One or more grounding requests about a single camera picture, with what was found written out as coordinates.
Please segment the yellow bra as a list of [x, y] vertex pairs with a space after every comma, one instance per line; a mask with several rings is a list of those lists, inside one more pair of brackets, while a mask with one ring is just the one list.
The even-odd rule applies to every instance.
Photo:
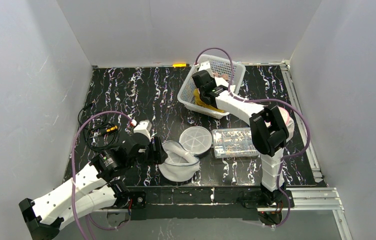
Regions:
[[205, 102], [203, 102], [201, 99], [200, 99], [200, 91], [198, 88], [196, 88], [194, 91], [193, 91], [193, 96], [194, 96], [194, 101], [195, 101], [195, 104], [198, 105], [198, 106], [201, 106], [201, 107], [204, 107], [206, 109], [209, 109], [209, 110], [212, 110], [212, 111], [216, 111], [218, 113], [226, 113], [226, 111], [224, 110], [221, 110], [221, 109], [218, 109], [218, 108], [215, 108], [213, 107], [212, 105], [209, 105], [209, 104], [206, 104]]

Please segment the white mesh bag blue trim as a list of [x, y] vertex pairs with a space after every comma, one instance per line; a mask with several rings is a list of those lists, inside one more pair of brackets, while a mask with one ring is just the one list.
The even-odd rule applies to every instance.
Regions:
[[209, 130], [202, 126], [192, 126], [181, 133], [178, 141], [163, 142], [167, 158], [158, 166], [160, 173], [170, 182], [190, 181], [200, 170], [199, 156], [210, 150], [212, 140]]

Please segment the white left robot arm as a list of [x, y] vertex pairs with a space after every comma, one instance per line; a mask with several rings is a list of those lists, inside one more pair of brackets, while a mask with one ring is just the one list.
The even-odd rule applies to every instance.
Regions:
[[103, 208], [122, 205], [130, 210], [140, 194], [130, 192], [123, 176], [136, 164], [160, 165], [167, 157], [160, 137], [148, 138], [142, 133], [99, 152], [51, 192], [18, 204], [31, 238], [52, 240], [79, 217]]

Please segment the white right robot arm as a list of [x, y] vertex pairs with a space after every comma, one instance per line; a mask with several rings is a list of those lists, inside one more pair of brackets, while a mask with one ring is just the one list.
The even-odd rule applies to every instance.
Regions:
[[270, 203], [279, 201], [284, 191], [282, 158], [294, 130], [289, 114], [275, 104], [264, 106], [233, 94], [226, 80], [219, 80], [207, 70], [194, 73], [192, 79], [202, 102], [248, 124], [251, 141], [261, 158], [263, 197]]

